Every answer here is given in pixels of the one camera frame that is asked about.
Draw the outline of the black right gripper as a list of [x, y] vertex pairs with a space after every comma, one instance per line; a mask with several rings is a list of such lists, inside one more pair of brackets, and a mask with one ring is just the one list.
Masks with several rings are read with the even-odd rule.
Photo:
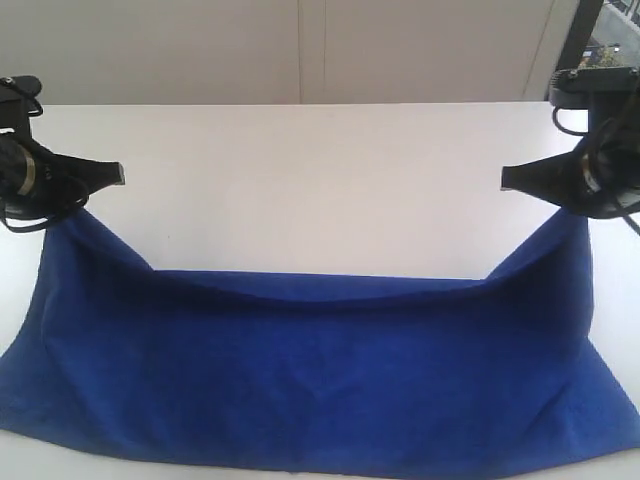
[[504, 166], [500, 187], [554, 205], [577, 205], [574, 213], [598, 220], [639, 213], [639, 131], [617, 128], [613, 119], [596, 126], [579, 144], [580, 157], [560, 154]]

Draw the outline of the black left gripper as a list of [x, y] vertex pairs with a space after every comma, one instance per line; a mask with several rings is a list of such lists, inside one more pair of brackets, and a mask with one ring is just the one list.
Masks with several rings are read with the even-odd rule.
[[1, 135], [1, 217], [49, 220], [55, 215], [51, 193], [96, 193], [124, 184], [118, 162], [54, 157], [33, 139]]

